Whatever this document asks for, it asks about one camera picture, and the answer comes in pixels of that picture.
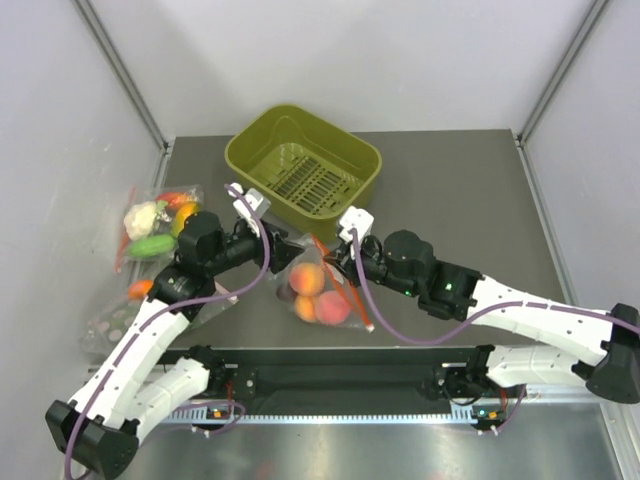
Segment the clear zip bag orange seal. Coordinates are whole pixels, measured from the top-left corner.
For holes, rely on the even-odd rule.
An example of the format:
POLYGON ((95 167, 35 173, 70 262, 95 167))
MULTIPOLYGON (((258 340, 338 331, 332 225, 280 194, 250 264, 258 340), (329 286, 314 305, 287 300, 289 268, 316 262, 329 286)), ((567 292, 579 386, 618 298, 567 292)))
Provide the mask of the clear zip bag orange seal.
POLYGON ((268 279, 276 298, 308 324, 373 331, 356 287, 325 260, 328 248, 312 234, 295 239, 293 245, 301 250, 268 279))

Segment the pink fake peach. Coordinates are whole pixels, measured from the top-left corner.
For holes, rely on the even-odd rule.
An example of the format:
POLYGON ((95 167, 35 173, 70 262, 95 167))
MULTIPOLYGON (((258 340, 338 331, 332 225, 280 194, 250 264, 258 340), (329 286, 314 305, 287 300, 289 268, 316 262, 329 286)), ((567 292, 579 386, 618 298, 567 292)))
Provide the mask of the pink fake peach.
POLYGON ((336 326, 346 321, 351 307, 339 292, 327 291, 317 297, 315 312, 320 323, 336 326))

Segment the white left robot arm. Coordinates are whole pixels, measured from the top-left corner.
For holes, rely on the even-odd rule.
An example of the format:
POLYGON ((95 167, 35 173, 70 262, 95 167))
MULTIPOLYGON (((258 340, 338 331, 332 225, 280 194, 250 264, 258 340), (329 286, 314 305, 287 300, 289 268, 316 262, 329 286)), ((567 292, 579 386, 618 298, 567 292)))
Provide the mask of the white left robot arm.
POLYGON ((145 381, 173 341, 202 306, 223 300, 215 278, 247 262, 264 272, 284 270, 303 248, 284 230, 258 218, 240 219, 223 230, 216 214, 189 216, 173 261, 158 274, 123 338, 91 379, 68 401, 54 401, 45 414, 64 475, 74 465, 104 479, 118 478, 149 434, 191 398, 216 396, 226 387, 221 360, 196 346, 161 378, 145 381))

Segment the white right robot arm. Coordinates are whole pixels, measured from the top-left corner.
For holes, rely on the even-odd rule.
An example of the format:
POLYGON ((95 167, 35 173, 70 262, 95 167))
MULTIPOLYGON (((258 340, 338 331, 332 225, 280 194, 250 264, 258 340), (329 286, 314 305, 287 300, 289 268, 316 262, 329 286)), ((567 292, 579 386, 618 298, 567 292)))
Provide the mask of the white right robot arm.
POLYGON ((519 291, 460 265, 439 260, 430 243, 400 230, 384 241, 347 237, 325 257, 363 293, 375 283, 417 301, 419 309, 458 325, 505 330, 533 340, 529 347, 477 347, 466 367, 476 394, 527 384, 585 386, 619 404, 639 401, 639 312, 566 305, 519 291))

